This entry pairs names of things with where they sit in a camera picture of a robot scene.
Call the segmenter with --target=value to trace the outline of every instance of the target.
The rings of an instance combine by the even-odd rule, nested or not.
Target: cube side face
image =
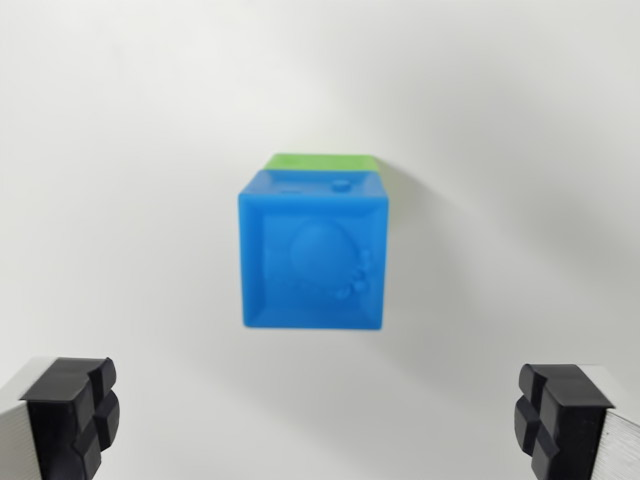
[[[379,171],[378,163],[371,155],[279,153],[274,155],[264,168],[265,170]]]
[[[307,175],[300,172],[302,183]],[[360,175],[357,181],[363,185],[379,182],[369,178],[375,173]],[[278,188],[289,191],[291,176],[282,177],[282,184],[277,177],[265,190],[260,172],[254,181],[262,186],[255,190],[252,182],[239,197],[245,325],[381,328],[388,220],[384,190],[378,195],[374,185],[357,195],[287,194]],[[322,182],[330,187],[344,178],[343,172],[334,172]]]

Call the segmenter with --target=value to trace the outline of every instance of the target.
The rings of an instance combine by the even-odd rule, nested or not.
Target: small bump
[[[351,182],[349,180],[334,180],[331,184],[331,190],[338,193],[345,193],[351,190]]]

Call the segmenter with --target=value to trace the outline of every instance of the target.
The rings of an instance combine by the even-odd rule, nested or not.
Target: cube top face
[[[365,171],[262,170],[241,195],[268,195],[272,197],[270,201],[285,196],[325,197],[336,201],[387,198],[380,176]]]
[[[239,197],[244,322],[379,329],[388,199],[376,172],[259,172]]]
[[[378,172],[378,163],[370,155],[303,155],[279,153],[265,170],[371,171]]]

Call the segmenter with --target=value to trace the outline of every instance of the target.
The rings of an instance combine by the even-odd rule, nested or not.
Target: cube
[[[373,157],[276,155],[238,203],[245,325],[381,328],[389,202]]]

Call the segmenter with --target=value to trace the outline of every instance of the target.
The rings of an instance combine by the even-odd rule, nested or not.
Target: blue cube
[[[388,208],[376,171],[258,172],[239,196],[245,325],[381,328]]]

